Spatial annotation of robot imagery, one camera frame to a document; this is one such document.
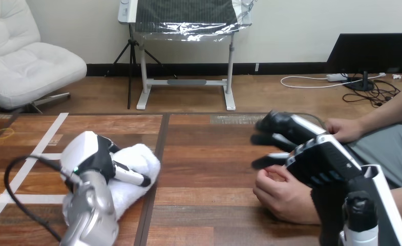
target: white cushion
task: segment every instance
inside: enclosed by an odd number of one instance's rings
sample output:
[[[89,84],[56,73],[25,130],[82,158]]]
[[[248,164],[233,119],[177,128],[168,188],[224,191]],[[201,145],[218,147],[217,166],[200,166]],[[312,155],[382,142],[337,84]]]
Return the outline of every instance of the white cushion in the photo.
[[[70,51],[33,43],[0,56],[0,107],[12,109],[82,79],[86,64]]]
[[[0,56],[39,41],[39,31],[26,1],[0,0]]]

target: black cable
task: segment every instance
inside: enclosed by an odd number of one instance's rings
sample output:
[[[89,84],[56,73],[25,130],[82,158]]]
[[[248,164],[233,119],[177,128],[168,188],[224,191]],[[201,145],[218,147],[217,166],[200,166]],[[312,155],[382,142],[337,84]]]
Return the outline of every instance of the black cable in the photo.
[[[392,87],[394,90],[387,91],[387,90],[384,90],[384,89],[380,89],[380,88],[377,86],[377,83],[380,83],[380,84],[387,84],[387,85],[389,85],[390,87]],[[347,103],[350,103],[350,102],[353,103],[353,102],[356,102],[356,101],[369,100],[369,101],[371,102],[371,106],[373,106],[374,108],[378,108],[378,107],[382,106],[383,103],[386,103],[386,102],[389,101],[392,97],[396,96],[398,93],[401,92],[400,89],[398,89],[397,87],[395,87],[395,86],[392,85],[391,83],[388,83],[388,82],[385,82],[385,81],[382,81],[382,80],[376,79],[376,80],[374,80],[374,83],[373,83],[373,84],[374,84],[374,89],[371,90],[371,91],[365,91],[365,92],[364,92],[365,95],[362,95],[362,94],[358,93],[357,91],[352,90],[354,93],[347,93],[347,94],[345,94],[345,95],[343,96],[343,101],[345,101],[345,102],[347,102]],[[360,97],[360,99],[357,99],[357,100],[347,100],[347,99],[346,99],[347,96],[357,96],[357,97]]]
[[[58,235],[58,233],[56,233],[49,225],[49,223],[45,220],[43,220],[42,218],[38,217],[37,215],[33,214],[30,210],[28,210],[18,199],[17,197],[15,197],[14,193],[12,192],[11,186],[9,185],[9,174],[12,170],[12,168],[26,160],[27,158],[35,158],[37,160],[39,160],[40,162],[46,164],[47,166],[51,167],[52,169],[54,169],[57,172],[61,171],[61,167],[60,165],[58,165],[57,163],[47,160],[45,158],[42,157],[38,157],[38,156],[33,156],[33,155],[28,155],[28,156],[21,156],[18,157],[16,159],[14,159],[11,163],[9,163],[9,165],[6,167],[6,171],[5,171],[5,177],[4,177],[4,183],[5,183],[5,188],[6,191],[8,191],[9,196],[12,198],[12,200],[14,200],[15,204],[18,206],[19,209],[21,209],[27,216],[29,216],[31,219],[35,220],[36,222],[38,222],[41,226],[43,226],[47,231],[49,231],[54,238],[56,238],[56,240],[58,242],[61,241],[61,237]]]

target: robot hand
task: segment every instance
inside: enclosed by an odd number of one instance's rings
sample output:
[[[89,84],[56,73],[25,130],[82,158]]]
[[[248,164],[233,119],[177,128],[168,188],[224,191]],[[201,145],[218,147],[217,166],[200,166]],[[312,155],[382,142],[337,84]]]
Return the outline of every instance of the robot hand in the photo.
[[[86,131],[77,136],[62,152],[60,164],[73,182],[65,179],[73,197],[67,205],[69,225],[60,245],[113,245],[118,235],[109,180],[147,187],[151,179],[128,166],[127,149],[119,149],[110,139]]]
[[[285,152],[268,154],[252,167],[286,165],[313,188],[311,197],[322,222],[321,245],[335,245],[340,239],[354,246],[378,245],[378,239],[380,245],[402,245],[402,220],[380,166],[361,167],[347,146],[297,115],[272,111],[256,129],[261,134],[251,137],[253,144]]]

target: white tape line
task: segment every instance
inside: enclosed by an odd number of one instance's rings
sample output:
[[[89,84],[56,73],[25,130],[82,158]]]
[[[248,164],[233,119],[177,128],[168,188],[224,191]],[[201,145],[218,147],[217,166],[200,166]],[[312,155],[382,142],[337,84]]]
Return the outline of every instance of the white tape line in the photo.
[[[60,156],[62,153],[44,153],[41,154],[41,157],[44,157],[45,159],[49,160],[60,160]]]
[[[15,195],[23,204],[62,204],[65,195]],[[9,194],[0,196],[0,203],[15,203]]]
[[[38,145],[35,147],[35,149],[32,152],[32,155],[40,155],[46,146],[49,144],[50,140],[53,138],[54,134],[57,132],[59,127],[62,125],[64,120],[67,118],[68,113],[61,113],[57,117],[57,119],[54,121],[54,123],[51,125],[51,127],[48,129],[47,133],[44,135],[44,137],[39,141]],[[18,171],[17,175],[12,179],[11,183],[9,184],[11,186],[12,192],[16,192],[18,187],[22,184],[23,180],[25,180],[26,176],[32,169],[33,165],[35,164],[36,160],[29,158],[26,160],[22,168]],[[3,191],[2,194],[0,194],[0,199],[1,197],[7,195],[8,192],[5,190]],[[6,203],[0,203],[0,213],[2,212],[3,208],[5,208]]]

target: gray pants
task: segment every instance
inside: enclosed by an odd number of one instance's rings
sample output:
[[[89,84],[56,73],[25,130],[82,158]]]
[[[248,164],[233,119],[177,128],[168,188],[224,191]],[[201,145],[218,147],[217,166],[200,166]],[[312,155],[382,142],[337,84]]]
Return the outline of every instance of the gray pants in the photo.
[[[379,164],[391,187],[402,187],[402,125],[373,132],[348,146],[365,164]]]

